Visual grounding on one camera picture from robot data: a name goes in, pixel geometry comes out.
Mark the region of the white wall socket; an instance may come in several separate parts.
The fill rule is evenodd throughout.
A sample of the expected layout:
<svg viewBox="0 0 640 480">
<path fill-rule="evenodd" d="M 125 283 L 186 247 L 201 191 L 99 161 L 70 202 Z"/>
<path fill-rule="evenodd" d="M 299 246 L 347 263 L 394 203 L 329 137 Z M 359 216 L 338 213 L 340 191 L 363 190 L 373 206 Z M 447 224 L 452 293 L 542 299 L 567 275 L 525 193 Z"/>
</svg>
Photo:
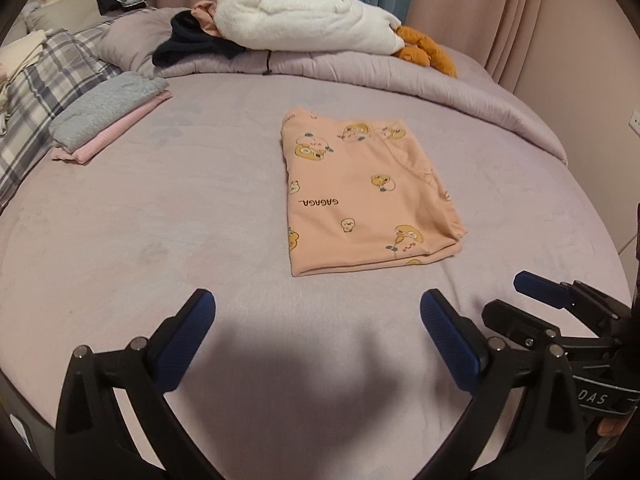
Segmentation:
<svg viewBox="0 0 640 480">
<path fill-rule="evenodd" d="M 638 110 L 632 112 L 628 126 L 637 136 L 640 136 L 640 112 Z"/>
</svg>

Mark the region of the plaid grey white blanket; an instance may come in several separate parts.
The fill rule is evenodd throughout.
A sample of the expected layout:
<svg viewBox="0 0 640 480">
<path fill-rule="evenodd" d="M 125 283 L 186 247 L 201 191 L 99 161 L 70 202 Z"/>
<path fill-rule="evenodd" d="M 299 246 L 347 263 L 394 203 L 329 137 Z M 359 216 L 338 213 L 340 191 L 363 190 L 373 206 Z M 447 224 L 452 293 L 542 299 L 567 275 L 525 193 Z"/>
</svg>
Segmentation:
<svg viewBox="0 0 640 480">
<path fill-rule="evenodd" d="M 1 205 L 6 206 L 27 175 L 50 150 L 51 122 L 103 81 L 120 73 L 98 58 L 107 24 L 72 34 L 48 35 L 38 61 L 18 73 L 8 88 L 8 121 L 1 137 Z"/>
</svg>

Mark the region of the dark navy garment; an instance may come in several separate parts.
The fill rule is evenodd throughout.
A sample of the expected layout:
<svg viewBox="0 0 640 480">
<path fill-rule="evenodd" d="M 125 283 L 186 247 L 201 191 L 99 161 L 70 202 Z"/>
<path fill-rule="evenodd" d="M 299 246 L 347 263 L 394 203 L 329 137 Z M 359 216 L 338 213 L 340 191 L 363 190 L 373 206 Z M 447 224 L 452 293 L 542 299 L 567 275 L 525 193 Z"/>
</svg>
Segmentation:
<svg viewBox="0 0 640 480">
<path fill-rule="evenodd" d="M 246 52 L 242 47 L 226 38 L 210 36 L 189 10 L 177 13 L 171 20 L 171 34 L 152 54 L 155 67 L 166 68 L 191 55 L 218 54 L 228 60 Z"/>
</svg>

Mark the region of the lilac bed sheet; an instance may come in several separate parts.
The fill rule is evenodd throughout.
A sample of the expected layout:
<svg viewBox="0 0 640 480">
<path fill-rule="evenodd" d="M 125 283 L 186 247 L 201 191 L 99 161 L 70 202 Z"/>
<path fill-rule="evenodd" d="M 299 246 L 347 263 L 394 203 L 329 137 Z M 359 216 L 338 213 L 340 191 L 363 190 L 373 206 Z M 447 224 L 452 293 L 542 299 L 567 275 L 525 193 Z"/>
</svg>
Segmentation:
<svg viewBox="0 0 640 480">
<path fill-rule="evenodd" d="M 396 93 L 299 77 L 190 75 L 85 167 L 46 160 L 1 217 L 1 367 L 48 422 L 80 344 L 120 349 L 209 289 L 217 318 L 168 400 L 230 479 L 410 479 L 468 396 L 420 321 L 437 287 L 469 318 L 523 270 L 630 298 L 616 249 L 566 166 L 517 134 Z M 296 278 L 285 114 L 400 119 L 466 229 L 415 269 Z"/>
</svg>

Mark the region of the white plush goose toy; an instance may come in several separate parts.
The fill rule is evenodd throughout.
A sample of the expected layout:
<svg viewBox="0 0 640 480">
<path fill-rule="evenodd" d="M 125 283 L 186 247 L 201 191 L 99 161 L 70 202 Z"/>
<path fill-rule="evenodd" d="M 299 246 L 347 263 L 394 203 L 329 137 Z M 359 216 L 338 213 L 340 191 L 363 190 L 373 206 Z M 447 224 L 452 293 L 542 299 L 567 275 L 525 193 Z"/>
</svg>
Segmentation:
<svg viewBox="0 0 640 480">
<path fill-rule="evenodd" d="M 224 38 L 250 50 L 391 55 L 457 75 L 435 40 L 360 0 L 217 0 L 214 21 Z"/>
</svg>

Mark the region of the grey folded garment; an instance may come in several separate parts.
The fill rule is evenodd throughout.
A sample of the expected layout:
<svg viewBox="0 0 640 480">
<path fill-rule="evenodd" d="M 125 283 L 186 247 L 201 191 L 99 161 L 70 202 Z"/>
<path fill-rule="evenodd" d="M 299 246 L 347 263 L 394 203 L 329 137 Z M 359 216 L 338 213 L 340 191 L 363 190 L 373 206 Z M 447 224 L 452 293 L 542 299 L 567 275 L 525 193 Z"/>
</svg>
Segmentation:
<svg viewBox="0 0 640 480">
<path fill-rule="evenodd" d="M 49 127 L 53 144 L 73 153 L 105 128 L 168 89 L 163 78 L 125 72 L 98 84 L 66 107 Z"/>
</svg>

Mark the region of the lilac folded duvet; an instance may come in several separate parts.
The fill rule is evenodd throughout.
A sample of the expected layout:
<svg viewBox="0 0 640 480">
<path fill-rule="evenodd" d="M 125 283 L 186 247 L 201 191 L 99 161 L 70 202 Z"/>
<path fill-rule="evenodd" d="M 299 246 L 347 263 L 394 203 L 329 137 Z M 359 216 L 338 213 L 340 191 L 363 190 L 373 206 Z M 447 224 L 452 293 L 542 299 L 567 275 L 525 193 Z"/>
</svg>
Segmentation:
<svg viewBox="0 0 640 480">
<path fill-rule="evenodd" d="M 105 29 L 96 44 L 98 57 L 121 70 L 147 77 L 191 74 L 282 75 L 414 96 L 453 108 L 517 134 L 567 164 L 559 138 L 526 104 L 493 81 L 472 58 L 448 48 L 457 67 L 452 78 L 434 68 L 360 52 L 247 51 L 229 60 L 219 54 L 190 54 L 166 68 L 152 63 L 152 54 L 171 33 L 176 9 L 125 14 Z"/>
</svg>

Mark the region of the orange cartoon print garment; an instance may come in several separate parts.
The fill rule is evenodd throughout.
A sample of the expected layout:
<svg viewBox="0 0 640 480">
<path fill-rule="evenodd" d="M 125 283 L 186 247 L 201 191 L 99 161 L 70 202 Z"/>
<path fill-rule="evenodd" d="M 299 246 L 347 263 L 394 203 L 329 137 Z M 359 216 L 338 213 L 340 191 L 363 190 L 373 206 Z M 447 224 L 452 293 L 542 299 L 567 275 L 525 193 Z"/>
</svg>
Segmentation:
<svg viewBox="0 0 640 480">
<path fill-rule="evenodd" d="M 400 119 L 283 119 L 294 276 L 420 266 L 457 255 L 465 226 Z"/>
</svg>

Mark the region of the pink folded garment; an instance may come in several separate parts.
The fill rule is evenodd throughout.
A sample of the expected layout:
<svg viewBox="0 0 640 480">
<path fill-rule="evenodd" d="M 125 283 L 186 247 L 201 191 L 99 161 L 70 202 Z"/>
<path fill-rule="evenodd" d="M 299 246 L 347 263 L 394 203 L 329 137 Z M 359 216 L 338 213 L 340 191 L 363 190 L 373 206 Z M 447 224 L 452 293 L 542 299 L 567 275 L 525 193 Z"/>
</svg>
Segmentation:
<svg viewBox="0 0 640 480">
<path fill-rule="evenodd" d="M 55 162 L 69 162 L 76 165 L 87 165 L 94 156 L 108 148 L 129 129 L 131 129 L 142 118 L 148 116 L 153 110 L 172 98 L 172 93 L 163 91 L 158 96 L 154 96 L 149 102 L 139 106 L 126 116 L 119 118 L 110 126 L 99 132 L 93 139 L 85 143 L 73 153 L 67 153 L 64 148 L 54 148 L 51 151 L 50 159 Z"/>
</svg>

